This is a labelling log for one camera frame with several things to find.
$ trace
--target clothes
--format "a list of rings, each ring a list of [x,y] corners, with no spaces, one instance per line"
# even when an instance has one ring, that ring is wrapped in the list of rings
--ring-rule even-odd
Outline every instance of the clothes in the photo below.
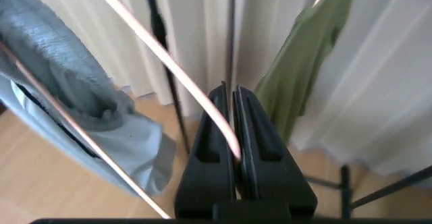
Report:
[[[304,10],[255,89],[256,97],[283,140],[304,113],[321,62],[332,50],[348,17],[351,0],[321,0]]]
[[[148,194],[167,185],[176,151],[162,127],[135,112],[75,34],[39,0],[0,0],[0,39],[88,135]],[[0,50],[0,99],[85,167],[134,192],[27,82]]]

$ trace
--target olive green cloth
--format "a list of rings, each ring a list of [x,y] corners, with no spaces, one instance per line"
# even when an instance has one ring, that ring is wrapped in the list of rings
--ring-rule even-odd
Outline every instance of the olive green cloth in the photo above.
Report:
[[[302,11],[255,94],[283,140],[304,113],[325,56],[334,47],[351,0],[321,0]]]

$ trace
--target wooden floor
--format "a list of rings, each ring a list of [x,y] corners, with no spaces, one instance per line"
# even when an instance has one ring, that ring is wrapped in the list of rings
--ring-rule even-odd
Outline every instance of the wooden floor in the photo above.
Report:
[[[136,101],[137,109],[163,124],[165,133],[180,142],[172,106],[161,106],[155,99]],[[197,120],[186,120],[190,139]],[[307,175],[339,181],[339,168],[321,151],[296,152],[290,149]],[[173,197],[187,156],[182,145],[175,156],[173,177],[155,200],[173,214]],[[365,168],[352,166],[354,198],[397,180],[380,177]],[[340,215],[338,191],[313,186],[319,199],[317,214]],[[432,218],[432,191],[408,188],[354,211],[355,217]],[[128,217],[158,218],[142,200],[117,189],[93,175],[37,133],[25,126],[12,112],[0,117],[0,223],[29,223],[41,217]]]

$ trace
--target black stand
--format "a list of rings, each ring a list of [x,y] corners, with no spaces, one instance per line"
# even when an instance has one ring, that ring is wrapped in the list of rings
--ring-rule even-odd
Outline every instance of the black stand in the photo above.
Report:
[[[163,24],[161,14],[159,14],[159,12],[157,11],[156,0],[148,0],[148,6],[150,7],[151,13],[151,30],[153,31],[153,34],[155,35],[156,39],[161,43],[161,45],[168,50],[165,26]],[[165,68],[165,73],[167,74],[169,89],[173,97],[175,114],[177,115],[177,120],[180,125],[180,131],[183,135],[184,148],[189,154],[190,149],[188,143],[188,135],[186,134],[186,128],[184,127],[182,107],[178,99],[176,83],[174,82],[174,77],[170,70],[166,66],[163,67]]]
[[[341,182],[340,184],[332,183],[322,179],[317,179],[314,177],[306,177],[307,181],[313,184],[318,184],[320,186],[325,186],[328,188],[333,188],[341,191],[342,197],[342,219],[349,219],[351,217],[351,212],[362,205],[368,204],[379,198],[383,198],[394,192],[417,184],[423,180],[432,177],[432,166],[427,167],[421,171],[413,173],[404,179],[397,181],[394,184],[390,184],[380,190],[377,190],[365,197],[362,197],[354,202],[352,201],[352,188],[350,186],[350,168],[344,165],[340,171]]]

